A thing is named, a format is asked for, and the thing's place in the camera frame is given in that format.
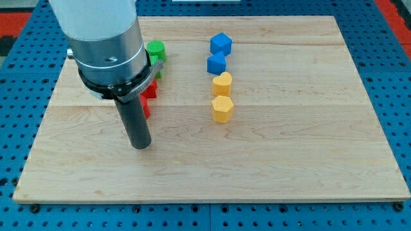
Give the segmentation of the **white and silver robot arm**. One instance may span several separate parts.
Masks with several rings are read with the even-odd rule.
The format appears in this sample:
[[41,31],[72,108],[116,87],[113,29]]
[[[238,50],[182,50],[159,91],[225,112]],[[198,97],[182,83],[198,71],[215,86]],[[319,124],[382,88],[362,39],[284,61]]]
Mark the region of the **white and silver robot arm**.
[[134,0],[50,0],[84,85],[97,97],[130,101],[164,64],[152,64]]

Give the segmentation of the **green block behind arm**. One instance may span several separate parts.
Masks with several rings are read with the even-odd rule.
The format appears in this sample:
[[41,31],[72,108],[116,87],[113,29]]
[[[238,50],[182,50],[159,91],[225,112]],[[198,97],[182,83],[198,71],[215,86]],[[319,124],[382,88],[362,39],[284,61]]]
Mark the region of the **green block behind arm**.
[[163,61],[157,55],[150,55],[150,73],[155,76],[156,79],[162,78],[162,70],[164,68]]

